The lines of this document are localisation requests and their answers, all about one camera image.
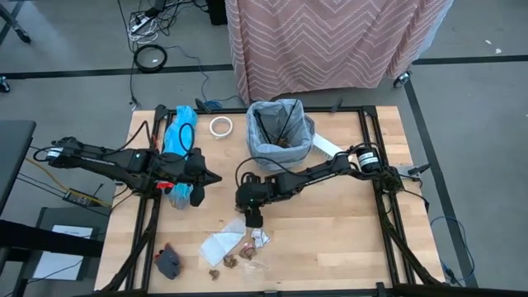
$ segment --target tape roll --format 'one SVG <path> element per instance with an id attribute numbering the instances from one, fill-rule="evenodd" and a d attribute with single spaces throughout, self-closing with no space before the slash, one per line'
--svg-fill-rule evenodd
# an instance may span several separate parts
<path id="1" fill-rule="evenodd" d="M 227 132 L 225 133 L 222 133 L 222 134 L 218 134 L 216 133 L 214 130 L 213 130 L 213 126 L 217 123 L 217 122 L 224 122 L 224 123 L 228 123 L 229 124 L 229 129 Z M 224 138 L 226 137 L 227 135 L 231 134 L 231 131 L 233 131 L 233 122 L 228 118 L 228 117 L 225 117 L 225 116 L 217 116 L 215 117 L 209 124 L 209 131 L 211 132 L 212 135 L 214 135 L 216 137 L 216 139 L 221 139 L 221 138 Z"/>

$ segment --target blue plastic bag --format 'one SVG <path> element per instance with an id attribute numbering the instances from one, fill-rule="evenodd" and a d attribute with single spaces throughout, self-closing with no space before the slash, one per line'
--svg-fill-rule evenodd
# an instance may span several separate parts
<path id="1" fill-rule="evenodd" d="M 188 126 L 183 128 L 181 131 L 181 142 L 185 146 L 185 148 L 183 148 L 179 139 L 180 128 L 185 123 L 189 123 L 192 125 L 192 128 L 195 128 L 196 122 L 198 121 L 198 115 L 190 106 L 177 106 L 176 114 L 176 119 L 168 127 L 167 132 L 165 133 L 165 150 L 163 152 L 177 153 L 183 156 L 188 149 L 192 149 L 190 146 L 193 136 L 192 131 Z M 176 184 L 170 193 L 168 193 L 167 198 L 171 201 L 172 207 L 183 210 L 189 205 L 191 192 L 192 186 L 188 186 L 187 184 Z"/>

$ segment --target chevron pattern fabric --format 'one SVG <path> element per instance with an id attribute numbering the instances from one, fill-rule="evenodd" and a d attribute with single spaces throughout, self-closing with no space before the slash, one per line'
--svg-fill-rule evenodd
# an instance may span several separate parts
<path id="1" fill-rule="evenodd" d="M 239 96 L 377 87 L 407 70 L 447 0 L 226 0 Z"/>

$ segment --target white paper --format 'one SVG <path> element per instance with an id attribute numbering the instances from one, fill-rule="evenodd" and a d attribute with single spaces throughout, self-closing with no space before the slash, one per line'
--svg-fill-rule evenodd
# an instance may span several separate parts
<path id="1" fill-rule="evenodd" d="M 217 266 L 246 235 L 243 219 L 232 219 L 219 233 L 211 234 L 200 246 L 200 255 L 211 266 Z"/>
<path id="2" fill-rule="evenodd" d="M 54 225 L 52 231 L 89 238 L 93 229 L 87 227 Z M 46 279 L 75 281 L 78 277 L 79 270 L 81 269 L 82 259 L 83 256 L 67 255 L 57 252 L 42 252 L 42 256 L 35 269 L 33 278 L 46 277 L 56 271 L 73 266 L 69 269 L 53 274 L 52 276 L 46 277 Z"/>
<path id="3" fill-rule="evenodd" d="M 264 244 L 270 242 L 270 238 L 262 231 L 262 229 L 254 229 L 251 232 L 251 237 L 255 239 L 255 247 L 262 248 Z"/>

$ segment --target crumpled paper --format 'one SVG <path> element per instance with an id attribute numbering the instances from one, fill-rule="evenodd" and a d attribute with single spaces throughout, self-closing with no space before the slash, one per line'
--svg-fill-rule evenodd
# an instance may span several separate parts
<path id="1" fill-rule="evenodd" d="M 251 232 L 251 237 L 255 239 L 255 247 L 262 248 L 264 244 L 270 242 L 270 238 L 262 231 L 262 229 L 254 229 Z"/>

